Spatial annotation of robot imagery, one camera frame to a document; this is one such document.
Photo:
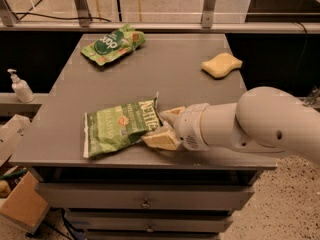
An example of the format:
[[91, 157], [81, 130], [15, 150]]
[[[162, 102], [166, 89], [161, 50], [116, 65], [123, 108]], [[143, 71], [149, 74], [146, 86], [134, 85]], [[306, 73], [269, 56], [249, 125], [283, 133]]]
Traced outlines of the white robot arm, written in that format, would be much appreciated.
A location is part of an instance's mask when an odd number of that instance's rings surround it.
[[280, 89], [257, 87], [235, 103], [193, 104], [162, 111], [159, 117], [163, 125], [142, 136], [151, 148], [224, 147], [262, 155], [291, 151], [320, 163], [320, 112]]

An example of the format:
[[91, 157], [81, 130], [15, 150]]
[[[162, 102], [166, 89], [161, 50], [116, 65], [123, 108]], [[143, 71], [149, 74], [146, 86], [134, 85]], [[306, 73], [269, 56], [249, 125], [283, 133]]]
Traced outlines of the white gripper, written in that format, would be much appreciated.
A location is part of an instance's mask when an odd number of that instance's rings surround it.
[[160, 128], [143, 135], [142, 140], [152, 148], [174, 151], [182, 142], [183, 147], [189, 151], [208, 151], [209, 146], [201, 133], [202, 114], [208, 106], [208, 103], [202, 103], [161, 111], [160, 119], [169, 123], [174, 130]]

